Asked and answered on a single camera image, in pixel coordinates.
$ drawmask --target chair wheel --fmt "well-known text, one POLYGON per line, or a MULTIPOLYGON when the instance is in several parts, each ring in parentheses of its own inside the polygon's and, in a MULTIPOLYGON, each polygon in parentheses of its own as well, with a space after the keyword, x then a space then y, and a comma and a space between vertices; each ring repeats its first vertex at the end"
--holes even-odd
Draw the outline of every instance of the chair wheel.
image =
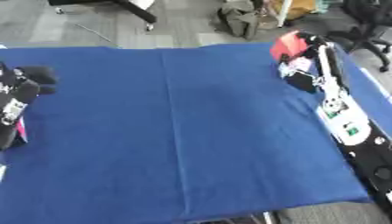
POLYGON ((387 45, 384 49, 382 49, 383 53, 390 53, 390 45, 387 45))
POLYGON ((145 26, 145 30, 146 30, 147 32, 150 32, 150 31, 154 30, 154 24, 147 24, 147 25, 145 26))
POLYGON ((387 71, 389 71, 389 66, 382 66, 382 67, 380 67, 380 72, 385 73, 387 71))
POLYGON ((56 14, 59 14, 59 15, 64 14, 63 9, 61 9, 60 7, 57 7, 57 8, 54 9, 54 10, 56 11, 56 14))

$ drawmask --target pink object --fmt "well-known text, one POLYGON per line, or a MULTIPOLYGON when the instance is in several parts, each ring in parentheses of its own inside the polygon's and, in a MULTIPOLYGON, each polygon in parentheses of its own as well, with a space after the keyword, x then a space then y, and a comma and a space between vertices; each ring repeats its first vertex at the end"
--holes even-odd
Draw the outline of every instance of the pink object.
POLYGON ((23 141, 27 143, 27 134, 23 117, 20 117, 19 121, 17 122, 17 133, 23 139, 23 141))
POLYGON ((272 57, 280 61, 283 54, 287 54, 290 58, 303 52, 307 48, 304 39, 297 36, 298 31, 292 31, 280 37, 270 49, 272 57))

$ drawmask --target wire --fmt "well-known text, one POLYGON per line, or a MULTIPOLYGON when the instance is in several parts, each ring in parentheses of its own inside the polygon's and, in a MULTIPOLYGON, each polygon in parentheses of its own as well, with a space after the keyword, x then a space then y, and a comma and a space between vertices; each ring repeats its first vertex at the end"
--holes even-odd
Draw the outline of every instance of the wire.
POLYGON ((110 44, 114 45, 115 47, 121 48, 119 45, 115 44, 113 41, 111 41, 109 38, 103 36, 103 35, 100 34, 98 31, 89 29, 89 28, 87 28, 86 26, 81 25, 81 24, 75 24, 75 26, 79 26, 80 28, 85 29, 85 30, 88 31, 88 32, 92 32, 92 33, 94 33, 95 35, 97 35, 98 37, 100 37, 100 38, 102 38, 102 39, 108 41, 110 44))

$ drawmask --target blue tablecloth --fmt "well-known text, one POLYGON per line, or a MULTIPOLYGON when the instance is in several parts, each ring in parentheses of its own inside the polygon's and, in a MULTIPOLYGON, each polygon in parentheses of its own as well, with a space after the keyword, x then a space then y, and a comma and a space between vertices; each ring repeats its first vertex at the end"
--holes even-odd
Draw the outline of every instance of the blue tablecloth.
MULTIPOLYGON (((270 44, 0 51, 59 91, 28 108, 4 154, 2 224, 168 223, 367 200, 270 44)), ((354 97, 389 134, 391 105, 344 56, 354 97)))

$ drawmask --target bag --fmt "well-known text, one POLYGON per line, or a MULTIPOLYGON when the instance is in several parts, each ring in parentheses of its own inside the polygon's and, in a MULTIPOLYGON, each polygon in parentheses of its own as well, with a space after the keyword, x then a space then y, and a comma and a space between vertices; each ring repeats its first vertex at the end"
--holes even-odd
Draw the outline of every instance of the bag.
POLYGON ((217 12, 220 30, 235 37, 252 39, 256 35, 258 16, 249 0, 224 3, 217 12))

